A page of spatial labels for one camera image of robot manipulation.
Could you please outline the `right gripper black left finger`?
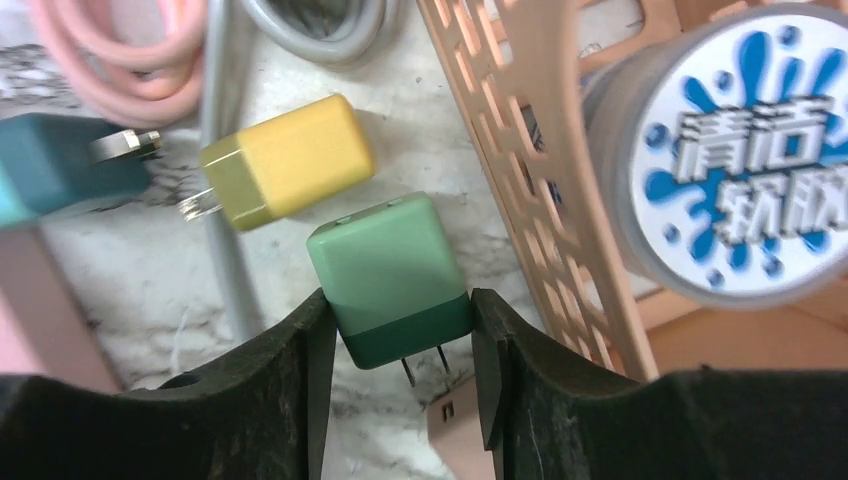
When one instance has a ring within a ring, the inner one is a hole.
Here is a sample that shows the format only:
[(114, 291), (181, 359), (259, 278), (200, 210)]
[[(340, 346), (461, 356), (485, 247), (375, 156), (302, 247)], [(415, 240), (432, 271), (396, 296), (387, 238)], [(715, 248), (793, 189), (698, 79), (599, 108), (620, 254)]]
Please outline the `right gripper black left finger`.
[(321, 291), (226, 354), (156, 389), (108, 395), (1, 379), (5, 479), (317, 479), (335, 318)]

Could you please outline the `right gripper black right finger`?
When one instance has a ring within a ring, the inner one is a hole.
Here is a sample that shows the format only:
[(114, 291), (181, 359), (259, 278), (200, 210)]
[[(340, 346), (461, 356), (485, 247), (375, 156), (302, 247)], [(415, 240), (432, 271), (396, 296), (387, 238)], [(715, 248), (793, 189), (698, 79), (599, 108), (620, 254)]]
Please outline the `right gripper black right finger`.
[(484, 446), (499, 479), (843, 479), (847, 375), (697, 370), (640, 383), (471, 296)]

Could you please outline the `dark green plug adapter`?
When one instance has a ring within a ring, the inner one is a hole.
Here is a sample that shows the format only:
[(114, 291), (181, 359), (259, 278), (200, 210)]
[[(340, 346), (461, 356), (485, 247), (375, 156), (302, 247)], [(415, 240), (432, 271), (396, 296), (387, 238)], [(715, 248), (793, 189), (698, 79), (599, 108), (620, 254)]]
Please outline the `dark green plug adapter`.
[(463, 272), (430, 196), (413, 192), (318, 227), (306, 248), (362, 370), (469, 334)]

